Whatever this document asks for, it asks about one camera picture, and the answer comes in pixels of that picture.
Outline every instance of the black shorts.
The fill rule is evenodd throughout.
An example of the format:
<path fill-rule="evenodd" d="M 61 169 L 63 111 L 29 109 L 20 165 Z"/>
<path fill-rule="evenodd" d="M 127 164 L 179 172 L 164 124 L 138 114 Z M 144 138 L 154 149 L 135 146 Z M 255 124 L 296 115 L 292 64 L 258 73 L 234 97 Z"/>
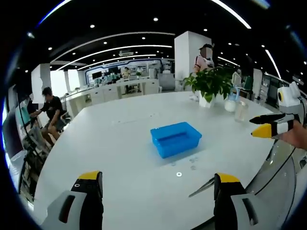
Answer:
<path fill-rule="evenodd" d="M 42 131 L 48 131 L 48 127 L 50 125 L 50 122 L 51 122 L 50 120 L 47 122 L 47 124 L 42 128 Z M 60 131 L 64 128 L 65 123 L 62 120 L 57 120 L 53 126 L 55 126 L 57 131 Z"/>

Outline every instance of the glass cup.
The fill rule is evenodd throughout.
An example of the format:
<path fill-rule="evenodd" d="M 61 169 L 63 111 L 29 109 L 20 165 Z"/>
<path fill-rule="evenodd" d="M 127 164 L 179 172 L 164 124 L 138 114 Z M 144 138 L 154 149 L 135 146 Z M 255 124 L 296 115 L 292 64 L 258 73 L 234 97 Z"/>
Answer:
<path fill-rule="evenodd" d="M 235 120 L 238 122 L 244 122 L 248 114 L 248 105 L 245 102 L 238 102 L 235 113 Z"/>

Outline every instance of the tweezers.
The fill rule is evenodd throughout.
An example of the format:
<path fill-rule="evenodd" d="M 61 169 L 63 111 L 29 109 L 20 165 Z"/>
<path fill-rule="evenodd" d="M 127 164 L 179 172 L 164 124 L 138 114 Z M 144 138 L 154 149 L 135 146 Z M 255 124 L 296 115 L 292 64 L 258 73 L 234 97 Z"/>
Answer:
<path fill-rule="evenodd" d="M 195 196 L 196 194 L 201 193 L 202 191 L 205 191 L 207 188 L 210 188 L 212 185 L 214 185 L 214 177 L 211 178 L 207 183 L 205 183 L 202 187 L 200 187 L 194 193 L 189 195 L 189 197 Z"/>

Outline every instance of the blue plastic tray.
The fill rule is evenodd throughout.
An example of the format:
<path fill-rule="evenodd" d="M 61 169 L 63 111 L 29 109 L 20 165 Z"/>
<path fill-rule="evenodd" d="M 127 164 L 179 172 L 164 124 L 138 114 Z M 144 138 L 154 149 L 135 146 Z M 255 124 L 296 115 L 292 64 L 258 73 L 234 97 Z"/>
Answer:
<path fill-rule="evenodd" d="M 153 143 L 162 158 L 195 148 L 202 135 L 187 122 L 150 130 Z"/>

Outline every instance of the white flower pot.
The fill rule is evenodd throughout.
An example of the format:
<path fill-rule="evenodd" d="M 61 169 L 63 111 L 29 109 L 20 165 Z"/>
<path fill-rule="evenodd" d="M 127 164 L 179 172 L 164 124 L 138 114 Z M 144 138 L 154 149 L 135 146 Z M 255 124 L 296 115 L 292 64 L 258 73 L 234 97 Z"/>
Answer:
<path fill-rule="evenodd" d="M 212 106 L 214 106 L 215 103 L 215 96 L 213 95 L 212 100 L 209 102 L 206 101 L 206 99 L 204 97 L 202 97 L 201 92 L 199 92 L 199 104 L 201 107 L 205 107 L 205 108 L 211 108 Z"/>

